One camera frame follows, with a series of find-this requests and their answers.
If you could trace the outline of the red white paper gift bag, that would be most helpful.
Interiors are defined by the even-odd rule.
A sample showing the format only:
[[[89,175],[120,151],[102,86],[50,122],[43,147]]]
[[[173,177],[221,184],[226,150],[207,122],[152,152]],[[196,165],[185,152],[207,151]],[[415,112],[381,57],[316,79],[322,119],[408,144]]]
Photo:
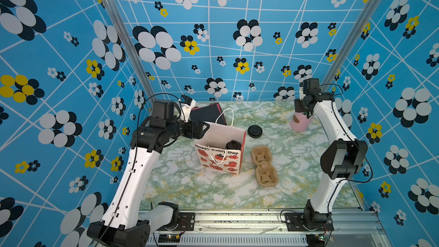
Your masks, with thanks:
[[[238,175],[244,158],[246,130],[234,126],[233,109],[223,110],[224,116],[228,111],[232,112],[231,123],[222,125],[207,122],[210,125],[209,130],[203,138],[194,142],[194,147],[202,166]],[[240,142],[242,144],[241,150],[226,150],[226,144],[231,140]]]

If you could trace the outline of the white paper coffee cup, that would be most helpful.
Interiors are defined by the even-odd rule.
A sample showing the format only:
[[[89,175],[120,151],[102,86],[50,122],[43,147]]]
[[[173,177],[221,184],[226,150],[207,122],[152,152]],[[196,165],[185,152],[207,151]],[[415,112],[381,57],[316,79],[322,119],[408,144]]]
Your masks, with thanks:
[[[226,150],[241,150],[242,144],[236,140],[231,140],[226,144]]]

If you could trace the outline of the black plastic cup lids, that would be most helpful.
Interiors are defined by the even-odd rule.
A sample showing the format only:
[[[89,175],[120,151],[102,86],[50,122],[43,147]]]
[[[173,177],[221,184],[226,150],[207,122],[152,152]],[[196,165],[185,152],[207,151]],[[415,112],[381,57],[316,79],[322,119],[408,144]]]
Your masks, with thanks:
[[[248,136],[251,138],[260,138],[263,134],[262,127],[258,125],[251,125],[247,130]]]

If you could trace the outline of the brown pulp cup carrier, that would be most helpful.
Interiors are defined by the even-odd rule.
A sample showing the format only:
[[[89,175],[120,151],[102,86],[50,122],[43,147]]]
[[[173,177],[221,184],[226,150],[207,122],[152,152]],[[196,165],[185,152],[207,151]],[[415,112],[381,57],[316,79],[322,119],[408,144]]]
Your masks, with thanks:
[[[277,170],[272,166],[272,152],[268,146],[256,146],[251,150],[253,163],[256,165],[256,179],[263,187],[273,187],[279,182]]]

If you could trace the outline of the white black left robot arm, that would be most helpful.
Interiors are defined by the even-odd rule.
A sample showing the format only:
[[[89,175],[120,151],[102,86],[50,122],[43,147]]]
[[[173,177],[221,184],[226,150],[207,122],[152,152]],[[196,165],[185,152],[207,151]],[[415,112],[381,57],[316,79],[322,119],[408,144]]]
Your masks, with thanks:
[[[104,247],[143,247],[160,228],[178,226],[177,204],[161,202],[139,219],[143,192],[164,148],[179,137],[201,139],[209,129],[203,121],[190,120],[195,100],[183,95],[178,102],[156,100],[150,116],[137,125],[130,142],[128,163],[107,212],[90,224],[87,235]]]

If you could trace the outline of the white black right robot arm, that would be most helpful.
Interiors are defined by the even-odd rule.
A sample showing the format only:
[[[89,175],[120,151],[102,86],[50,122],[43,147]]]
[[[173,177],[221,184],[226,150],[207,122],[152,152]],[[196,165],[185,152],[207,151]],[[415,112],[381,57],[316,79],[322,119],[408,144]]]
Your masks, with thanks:
[[[300,97],[294,105],[297,113],[304,113],[307,118],[316,116],[329,140],[329,147],[320,157],[321,181],[303,213],[304,227],[312,231],[328,224],[336,197],[343,185],[360,171],[368,144],[349,130],[336,108],[334,96],[321,90],[319,79],[310,78],[301,83]]]

